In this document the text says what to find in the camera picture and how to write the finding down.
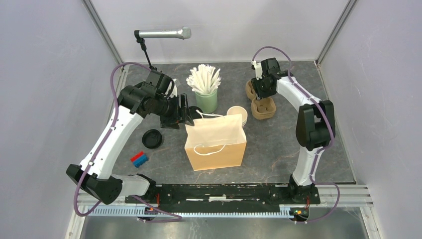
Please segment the black plastic cup lid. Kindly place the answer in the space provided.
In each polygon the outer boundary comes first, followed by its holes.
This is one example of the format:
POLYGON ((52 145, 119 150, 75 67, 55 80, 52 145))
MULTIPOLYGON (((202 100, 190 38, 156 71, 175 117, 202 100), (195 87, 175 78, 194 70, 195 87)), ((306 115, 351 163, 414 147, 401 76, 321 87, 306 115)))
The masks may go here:
POLYGON ((197 106, 189 107, 190 115, 193 120, 202 118, 202 110, 197 106))

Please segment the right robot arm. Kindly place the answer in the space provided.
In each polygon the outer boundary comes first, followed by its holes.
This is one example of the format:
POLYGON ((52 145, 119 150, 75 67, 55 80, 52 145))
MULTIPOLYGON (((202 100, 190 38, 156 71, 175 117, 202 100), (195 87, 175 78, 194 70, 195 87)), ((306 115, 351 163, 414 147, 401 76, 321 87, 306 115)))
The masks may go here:
POLYGON ((335 138, 334 105, 306 90, 291 71, 282 71, 276 58, 251 61, 255 78, 251 80, 257 99, 275 94, 283 96, 298 113, 296 139, 301 146, 298 162, 289 183, 291 202, 302 202, 315 187, 315 170, 322 153, 335 138))

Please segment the silver microphone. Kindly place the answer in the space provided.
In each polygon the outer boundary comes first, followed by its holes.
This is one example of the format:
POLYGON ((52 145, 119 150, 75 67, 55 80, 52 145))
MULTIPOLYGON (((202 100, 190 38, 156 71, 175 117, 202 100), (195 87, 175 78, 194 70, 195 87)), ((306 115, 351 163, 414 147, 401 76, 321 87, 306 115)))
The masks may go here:
POLYGON ((135 30, 134 36, 137 38, 176 38, 189 39, 192 36, 192 30, 189 27, 167 30, 135 30))

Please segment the red and blue block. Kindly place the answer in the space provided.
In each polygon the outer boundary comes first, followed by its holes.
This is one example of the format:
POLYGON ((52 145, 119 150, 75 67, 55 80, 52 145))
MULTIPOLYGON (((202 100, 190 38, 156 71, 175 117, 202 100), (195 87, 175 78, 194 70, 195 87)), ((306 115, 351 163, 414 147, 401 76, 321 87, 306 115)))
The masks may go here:
POLYGON ((131 158, 131 162, 132 164, 136 167, 139 168, 141 165, 143 165, 145 162, 147 162, 149 159, 148 157, 145 155, 145 153, 143 151, 139 152, 137 155, 135 155, 134 157, 131 158))

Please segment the black tripod mic stand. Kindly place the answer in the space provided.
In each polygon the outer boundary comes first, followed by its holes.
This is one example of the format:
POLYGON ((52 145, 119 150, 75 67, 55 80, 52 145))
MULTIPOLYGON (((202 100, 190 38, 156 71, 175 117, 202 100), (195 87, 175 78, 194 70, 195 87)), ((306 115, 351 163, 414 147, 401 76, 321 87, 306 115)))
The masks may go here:
POLYGON ((147 63, 148 63, 148 65, 149 65, 149 68, 150 68, 151 70, 157 70, 157 68, 156 68, 156 67, 154 67, 154 66, 152 65, 151 61, 150 61, 149 55, 148 55, 148 53, 147 53, 147 46, 146 46, 146 44, 145 44, 145 39, 144 39, 144 38, 137 38, 137 39, 136 39, 136 41, 137 41, 137 43, 138 43, 138 44, 140 44, 141 50, 142 50, 142 51, 144 52, 144 54, 145 54, 145 57, 146 57, 147 63))

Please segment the green straw holder cup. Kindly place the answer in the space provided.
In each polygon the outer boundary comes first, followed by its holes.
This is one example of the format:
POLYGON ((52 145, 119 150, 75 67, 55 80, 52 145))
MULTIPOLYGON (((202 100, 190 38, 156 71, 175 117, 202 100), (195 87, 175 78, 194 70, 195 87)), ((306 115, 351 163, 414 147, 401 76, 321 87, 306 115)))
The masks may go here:
POLYGON ((199 107, 203 113, 212 113, 217 108, 217 90, 210 94, 201 94, 195 92, 196 106, 199 107))

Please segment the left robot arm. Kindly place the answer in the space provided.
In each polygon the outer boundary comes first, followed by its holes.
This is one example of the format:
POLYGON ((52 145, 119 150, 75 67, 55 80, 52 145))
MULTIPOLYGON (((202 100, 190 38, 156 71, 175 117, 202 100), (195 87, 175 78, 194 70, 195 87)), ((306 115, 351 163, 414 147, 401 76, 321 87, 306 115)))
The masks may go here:
POLYGON ((71 164, 66 174, 81 190, 106 205, 119 196, 136 195, 145 203, 156 198, 156 189, 143 176, 112 173, 115 162, 134 130, 147 115, 159 116, 162 128, 179 129, 194 125, 187 95, 178 93, 172 78, 150 71, 147 79, 124 87, 117 97, 117 108, 90 153, 71 164))

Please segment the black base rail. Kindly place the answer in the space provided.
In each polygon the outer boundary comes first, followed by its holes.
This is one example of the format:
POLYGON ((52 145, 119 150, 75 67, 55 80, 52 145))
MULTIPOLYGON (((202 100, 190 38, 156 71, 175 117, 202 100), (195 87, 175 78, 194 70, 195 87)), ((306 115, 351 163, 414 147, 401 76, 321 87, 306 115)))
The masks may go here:
POLYGON ((169 213, 275 213, 280 205, 320 204, 312 186, 295 192, 287 184, 153 184, 141 199, 169 213))

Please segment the brown cardboard cup carrier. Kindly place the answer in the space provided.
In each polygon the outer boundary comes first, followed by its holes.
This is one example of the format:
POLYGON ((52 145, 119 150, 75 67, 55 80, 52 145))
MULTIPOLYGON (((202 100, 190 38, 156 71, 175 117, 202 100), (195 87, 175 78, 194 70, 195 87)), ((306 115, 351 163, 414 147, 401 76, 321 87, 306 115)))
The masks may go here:
POLYGON ((256 93, 253 89, 251 81, 245 85, 245 92, 248 99, 251 100, 251 112, 257 120, 265 120, 272 118, 276 112, 276 104, 271 97, 256 99, 256 93))

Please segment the stack of white paper cups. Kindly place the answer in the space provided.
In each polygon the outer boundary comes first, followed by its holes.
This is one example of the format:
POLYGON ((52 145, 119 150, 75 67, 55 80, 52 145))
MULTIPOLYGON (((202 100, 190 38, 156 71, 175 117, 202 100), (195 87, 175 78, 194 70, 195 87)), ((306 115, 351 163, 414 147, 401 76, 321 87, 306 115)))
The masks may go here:
POLYGON ((230 107, 227 112, 226 115, 241 115, 242 116, 242 127, 244 127, 247 123, 247 118, 248 118, 248 112, 245 108, 241 107, 241 106, 233 106, 230 107))

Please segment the brown paper bag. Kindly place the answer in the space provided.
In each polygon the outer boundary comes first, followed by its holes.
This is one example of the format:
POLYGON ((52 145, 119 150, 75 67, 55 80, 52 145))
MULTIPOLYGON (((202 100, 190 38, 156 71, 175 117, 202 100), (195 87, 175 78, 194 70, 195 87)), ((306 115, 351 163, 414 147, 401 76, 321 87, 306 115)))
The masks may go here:
POLYGON ((240 166, 247 144, 242 115, 197 113, 194 125, 186 126, 185 151, 193 170, 240 166))

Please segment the stacked spare black lids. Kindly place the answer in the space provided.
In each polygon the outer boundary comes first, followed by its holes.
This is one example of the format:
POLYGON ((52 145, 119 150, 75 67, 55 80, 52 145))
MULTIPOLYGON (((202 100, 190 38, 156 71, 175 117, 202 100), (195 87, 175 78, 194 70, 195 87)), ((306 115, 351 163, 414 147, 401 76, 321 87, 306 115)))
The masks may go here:
POLYGON ((163 142, 163 136, 157 129, 150 129, 145 132, 142 137, 142 143, 149 149, 156 149, 161 146, 163 142))

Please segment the white paper straws bundle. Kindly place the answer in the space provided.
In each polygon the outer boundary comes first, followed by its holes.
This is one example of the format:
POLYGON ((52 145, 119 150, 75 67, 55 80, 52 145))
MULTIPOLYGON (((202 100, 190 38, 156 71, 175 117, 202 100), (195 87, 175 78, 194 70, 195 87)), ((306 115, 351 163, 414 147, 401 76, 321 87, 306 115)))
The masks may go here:
POLYGON ((190 69, 190 73, 186 82, 193 92, 203 95, 211 94, 221 84, 220 69, 215 66, 200 64, 190 69))

